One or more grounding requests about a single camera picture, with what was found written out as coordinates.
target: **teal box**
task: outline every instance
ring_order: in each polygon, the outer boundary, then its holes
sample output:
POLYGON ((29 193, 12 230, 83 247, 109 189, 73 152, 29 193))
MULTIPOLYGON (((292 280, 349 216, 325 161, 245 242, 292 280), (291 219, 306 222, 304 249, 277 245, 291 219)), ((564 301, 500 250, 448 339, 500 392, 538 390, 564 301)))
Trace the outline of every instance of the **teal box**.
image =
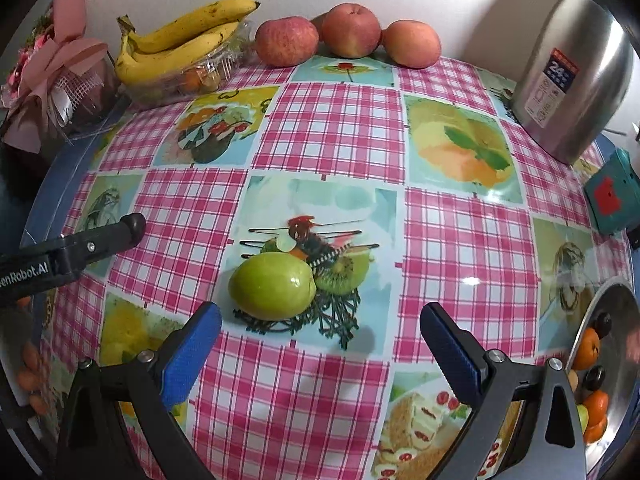
POLYGON ((612 235, 640 223, 640 179, 627 150, 617 148, 584 185, 596 229, 612 235))

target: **blue gripper pad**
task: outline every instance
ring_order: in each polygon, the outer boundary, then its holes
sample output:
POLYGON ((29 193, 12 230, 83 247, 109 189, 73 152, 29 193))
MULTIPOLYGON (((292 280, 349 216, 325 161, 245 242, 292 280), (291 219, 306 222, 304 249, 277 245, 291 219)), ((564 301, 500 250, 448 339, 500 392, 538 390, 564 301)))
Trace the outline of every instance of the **blue gripper pad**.
POLYGON ((220 309, 206 302, 181 329, 184 338, 161 371, 160 397, 167 410, 189 396, 221 328, 220 309))
POLYGON ((428 304, 420 313, 420 332, 458 400, 472 409, 479 406, 480 372, 446 323, 428 304))

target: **kettle label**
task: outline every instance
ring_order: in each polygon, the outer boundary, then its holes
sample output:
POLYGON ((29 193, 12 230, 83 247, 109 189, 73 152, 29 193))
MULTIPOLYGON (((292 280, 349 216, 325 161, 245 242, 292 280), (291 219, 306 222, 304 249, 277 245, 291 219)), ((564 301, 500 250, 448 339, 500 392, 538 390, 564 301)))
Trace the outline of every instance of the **kettle label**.
POLYGON ((571 84, 574 82, 578 67, 558 49, 553 49, 545 69, 525 102, 527 114, 544 128, 548 120, 558 109, 571 84))

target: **fruit bowl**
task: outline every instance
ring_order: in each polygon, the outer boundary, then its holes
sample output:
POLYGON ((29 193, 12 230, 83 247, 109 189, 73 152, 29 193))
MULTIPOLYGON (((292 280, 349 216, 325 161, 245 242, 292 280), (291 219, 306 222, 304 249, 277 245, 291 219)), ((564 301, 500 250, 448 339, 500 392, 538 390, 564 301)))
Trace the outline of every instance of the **fruit bowl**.
POLYGON ((155 108, 215 92, 231 79, 251 48, 251 23, 240 23, 220 46, 191 66, 162 75, 144 84, 127 85, 132 101, 142 108, 155 108))
MULTIPOLYGON (((622 277, 608 280, 597 291, 578 330, 566 369, 572 369, 582 336, 603 312, 610 314, 610 332, 600 339, 600 353, 595 364, 603 366, 606 371, 600 390, 609 396, 608 423, 602 438, 586 446, 587 471, 598 463, 613 442, 629 408, 638 376, 638 364, 627 357, 626 342, 629 334, 640 330, 640 311, 630 285, 622 277)), ((582 387, 590 368, 577 371, 575 397, 578 403, 590 394, 582 387)))

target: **table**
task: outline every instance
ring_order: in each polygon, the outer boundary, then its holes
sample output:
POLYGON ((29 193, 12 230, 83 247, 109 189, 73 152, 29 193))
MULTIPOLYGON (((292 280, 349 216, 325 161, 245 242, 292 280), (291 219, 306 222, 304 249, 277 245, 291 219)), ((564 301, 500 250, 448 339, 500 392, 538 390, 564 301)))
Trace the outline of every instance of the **table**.
POLYGON ((217 478, 425 478, 468 410, 420 337, 424 303, 440 301, 486 348, 541 362, 567 353, 599 285, 633 279, 626 237, 590 228, 581 183, 603 164, 598 147, 573 168, 553 160, 505 106, 513 88, 446 58, 420 71, 378 58, 250 64, 222 92, 69 147, 47 177, 65 191, 41 191, 31 237, 133 211, 148 223, 137 248, 40 298, 46 425, 56 432, 79 359, 116 364, 157 348, 213 299, 223 333, 173 413, 217 478), (47 207, 51 220, 36 221, 47 207), (235 266, 289 251, 294 234, 293 254, 325 256, 316 318, 234 312, 235 266))

